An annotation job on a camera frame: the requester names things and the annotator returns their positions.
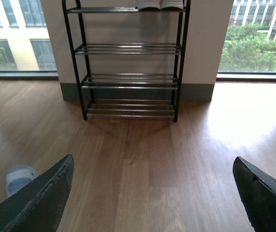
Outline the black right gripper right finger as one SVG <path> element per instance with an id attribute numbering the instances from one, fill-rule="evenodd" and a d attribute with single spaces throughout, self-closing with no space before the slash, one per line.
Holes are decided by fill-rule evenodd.
<path id="1" fill-rule="evenodd" d="M 233 163 L 241 202 L 256 232 L 276 232 L 276 179 L 242 157 Z"/>

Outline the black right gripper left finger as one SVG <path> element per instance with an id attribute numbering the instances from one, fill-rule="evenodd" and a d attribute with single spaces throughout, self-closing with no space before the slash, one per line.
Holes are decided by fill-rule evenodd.
<path id="1" fill-rule="evenodd" d="M 66 155 L 0 203 L 0 232 L 55 232 L 69 198 L 74 159 Z"/>

